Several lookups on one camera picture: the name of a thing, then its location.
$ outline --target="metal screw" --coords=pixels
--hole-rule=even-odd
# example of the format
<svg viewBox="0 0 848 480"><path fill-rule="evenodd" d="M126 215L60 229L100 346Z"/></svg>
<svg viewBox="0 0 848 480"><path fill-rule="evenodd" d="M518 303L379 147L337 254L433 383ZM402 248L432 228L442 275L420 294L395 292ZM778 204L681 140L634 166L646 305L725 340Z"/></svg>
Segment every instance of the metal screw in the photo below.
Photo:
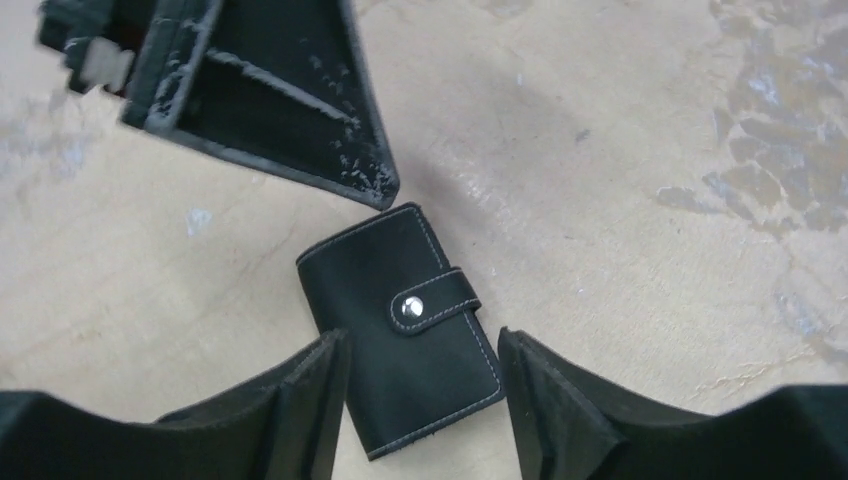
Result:
<svg viewBox="0 0 848 480"><path fill-rule="evenodd" d="M424 313L424 302L418 297L409 297L403 301L400 311L406 317L418 318Z"/></svg>

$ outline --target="beige floor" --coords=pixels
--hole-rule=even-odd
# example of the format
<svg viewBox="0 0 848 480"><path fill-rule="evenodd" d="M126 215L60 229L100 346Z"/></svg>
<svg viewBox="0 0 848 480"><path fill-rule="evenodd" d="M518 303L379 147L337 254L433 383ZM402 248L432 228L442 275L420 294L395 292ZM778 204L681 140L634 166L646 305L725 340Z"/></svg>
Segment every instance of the beige floor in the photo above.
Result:
<svg viewBox="0 0 848 480"><path fill-rule="evenodd" d="M0 388L149 421L316 336L372 215L116 125L0 1ZM703 412L848 381L848 3L358 0L401 172L508 325ZM505 403L339 479L516 479Z"/></svg>

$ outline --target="white stitching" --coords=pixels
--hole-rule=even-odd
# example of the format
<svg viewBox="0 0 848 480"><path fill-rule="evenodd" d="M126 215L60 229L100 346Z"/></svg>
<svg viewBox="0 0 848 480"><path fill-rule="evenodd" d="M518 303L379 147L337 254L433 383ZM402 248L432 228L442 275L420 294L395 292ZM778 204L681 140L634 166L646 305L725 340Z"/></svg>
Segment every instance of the white stitching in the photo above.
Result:
<svg viewBox="0 0 848 480"><path fill-rule="evenodd" d="M462 314L465 316L465 323L468 325L468 329L471 330L471 333L474 335L474 338L477 340L477 346L480 347L480 352L483 354L483 358L486 360L486 364L489 365L489 370L492 371L492 377L495 379L495 382L497 382L498 388L488 397L486 397L482 400L479 400L477 402L474 402L471 405L463 408L462 410L458 410L456 412L453 412L452 414L450 414L446 417L443 417L440 420L436 420L435 422L433 422L429 425L423 426L423 427L419 428L418 430L416 430L412 433L404 435L403 437L400 437L400 438L398 438L397 440L395 440L391 443L387 443L386 445L383 445L382 447L371 450L370 452L368 452L368 458L371 458L372 455L382 453L382 452L392 448L393 446L397 445L398 443L402 443L403 441L418 435L419 433L427 432L427 431L430 431L430 430L435 430L436 428L439 427L439 425L441 425L443 423L447 423L451 419L453 419L454 417L462 415L463 413L465 413L469 410L473 410L474 407L476 407L477 405L480 405L481 403L485 403L485 402L489 401L489 399L491 399L491 398L495 397L497 394L501 393L501 381L500 381L500 379L498 379L498 375L495 373L495 367L492 366L492 363L489 361L489 357L486 355L486 352L483 350L483 343L480 342L480 337L477 336L477 332L475 332L474 328L471 327L471 319L468 318L468 313L463 312Z"/></svg>
<svg viewBox="0 0 848 480"><path fill-rule="evenodd" d="M413 207L413 206L409 206L409 207L406 207L406 208L402 208L402 209L400 209L400 210L398 210L398 211L396 211L396 212L393 212L393 213L390 213L389 215L386 215L385 217L375 217L375 218L371 219L371 221L366 222L366 223L363 223L363 224L362 224L362 225L360 225L359 227L357 227L357 228L355 228L355 229L353 229L353 230L351 230L351 231L349 231L349 232L345 233L345 234L344 234L344 235L342 235L342 236L339 236L339 237L333 238L333 239L331 239L331 240L328 240L327 242L322 243L322 244L320 244L320 245L316 245L315 247L313 247L313 248L312 248L312 251L307 252L307 253L305 253L302 257L300 257L300 260L298 260L298 262L297 262L297 266L300 266L300 264L301 264L301 263L303 263L304 261L306 261L306 259L307 259L307 258L309 258L309 257L311 257L311 256L313 256L313 255L315 255L316 253L320 252L321 250L324 250L325 248L329 247L330 245L333 245L333 244L335 244L335 243L338 243L338 242L340 242L340 241L344 240L345 238L347 238L347 237L349 237L349 236L351 236L351 235L353 235L353 234L355 234L355 233L359 233L359 232L361 232L362 230L365 230L365 229L366 229L366 228L368 228L368 227L372 227L372 226L374 226L374 225L377 225L378 223L385 222L386 220L388 220L388 219L390 219L390 218L392 218L392 217L396 217L396 216L400 215L401 213L408 212L408 211L410 211L410 210L412 210L412 211L415 213L415 216L416 216L416 217L418 217L418 212L416 212L416 211L415 211L415 207Z"/></svg>
<svg viewBox="0 0 848 480"><path fill-rule="evenodd" d="M428 234L427 229L424 228L424 222L421 221L421 217L418 216L418 212L415 212L415 216L418 217L418 224L421 225L421 230L424 231L424 237L427 238L427 242L430 243L430 247L432 248L433 243L430 240L430 234ZM441 261L441 259L439 259L439 255L436 254L436 249L432 248L432 250L433 250L433 255L436 256L436 260L439 262L439 266L441 267L442 261ZM477 407L477 405L486 403L487 401L494 398L495 396L497 396L497 394L499 394L501 392L501 380L498 378L498 374L495 373L495 368L492 366L492 362L489 361L489 356L486 355L486 351L483 349L483 342L480 341L480 337L477 336L477 332L475 332L474 327L471 326L471 319L468 317L468 312L462 312L462 314L463 314L463 316L465 316L465 324L468 325L468 329L471 330L471 334L474 335L474 339L477 340L477 346L480 347L480 353L483 354L483 359L486 360L486 364L489 366L489 370L492 371L492 378L495 379L495 383L498 384L498 388L496 388L495 391L491 395L489 395L488 397L486 397L482 400L478 400L478 401L472 403L471 405L469 405L469 406L467 406L467 407L465 407L461 410L458 410L456 412L451 413L450 415L448 415L446 417L441 418L440 420L436 420L435 422L433 422L429 425L425 425L425 426L419 428L418 430L416 430L412 433L406 434L406 435L398 438L397 440L395 440L393 442L387 443L386 445L383 445L382 447L378 447L378 448L368 452L368 458L371 458L372 455L376 455L378 453L382 453L386 450L389 450L393 446L395 446L399 443L403 443L407 439L415 437L420 433L426 433L426 432L429 432L431 430L435 430L441 424L447 423L447 422L451 421L451 419L453 419L454 417L462 415L463 413L465 413L469 410L473 410L475 407Z"/></svg>
<svg viewBox="0 0 848 480"><path fill-rule="evenodd" d="M408 288L408 289L406 289L406 290L404 290L404 291L402 291L402 292L398 293L397 295L395 295L395 296L392 298L392 301L389 303L389 314L392 316L392 321L395 323L395 325L397 325L397 326L398 326L398 328L400 328L401 330L409 331L409 330L412 330L413 328L417 328L417 327L420 327L420 326L426 325L426 324L427 324L427 322L429 322L429 321L431 321L431 320L434 320L434 319L436 319L436 318L439 318L439 317L441 317L442 315L444 315L444 314L446 314L446 313L448 313L448 312L450 312L450 311L452 311L452 310L456 310L457 308L462 308L462 307L464 307L464 306L468 305L469 303L479 302L480 300L479 300L478 298L473 298L473 299L471 299L471 300L466 300L466 301L461 302L461 303L459 303L459 304L457 304L457 305L454 305L453 307L447 308L447 309L445 309L445 310L443 310L443 311L441 311L441 312L439 312L439 313L437 313L437 314L435 314L435 315L431 316L430 318L427 318L427 319L422 320L422 321L420 321L420 322L418 322L418 323L414 323L414 324L412 324L412 325L408 325L408 326L407 326L407 325L404 325L404 324L402 324L402 323L400 323L400 322L398 322L397 317L395 317L395 302L397 302L398 298L400 298L400 297L401 297L401 296L403 296L403 295L409 294L410 292L413 292L413 291L415 291L415 290L417 290L417 289L419 289L419 288L426 287L427 285L430 285L430 284L431 284L431 283L433 283L433 282L437 282L437 281L439 281L439 280L441 280L441 279L443 279L443 278L445 278L445 277L449 277L449 276L454 275L454 274L457 274L457 273L462 273L462 270L458 270L458 269L457 269L457 270L451 270L451 271L450 271L450 272L448 272L448 273L443 273L443 274L439 275L438 277L431 278L430 280L427 280L427 281L426 281L426 282L424 282L424 283L420 283L420 284L418 284L418 285L416 285L416 286L414 286L414 287L412 287L412 288Z"/></svg>

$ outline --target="wallet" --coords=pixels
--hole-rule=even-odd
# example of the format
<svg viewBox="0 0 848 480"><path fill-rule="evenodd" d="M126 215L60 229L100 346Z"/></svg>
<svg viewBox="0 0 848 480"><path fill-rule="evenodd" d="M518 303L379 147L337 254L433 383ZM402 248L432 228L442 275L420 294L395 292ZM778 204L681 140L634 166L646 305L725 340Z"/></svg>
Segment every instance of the wallet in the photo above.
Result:
<svg viewBox="0 0 848 480"><path fill-rule="evenodd" d="M418 205L318 243L297 268L318 329L352 341L347 405L369 460L504 397L480 300Z"/></svg>

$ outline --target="black wallet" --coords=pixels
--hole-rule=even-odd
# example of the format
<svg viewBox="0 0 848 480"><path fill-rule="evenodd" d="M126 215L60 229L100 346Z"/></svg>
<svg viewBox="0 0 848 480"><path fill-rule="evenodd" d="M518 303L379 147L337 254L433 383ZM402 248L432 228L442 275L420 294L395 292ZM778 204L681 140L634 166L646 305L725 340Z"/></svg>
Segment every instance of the black wallet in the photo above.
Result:
<svg viewBox="0 0 848 480"><path fill-rule="evenodd" d="M504 397L480 300L418 205L313 246L297 267L318 329L352 340L347 404L369 460Z"/></svg>

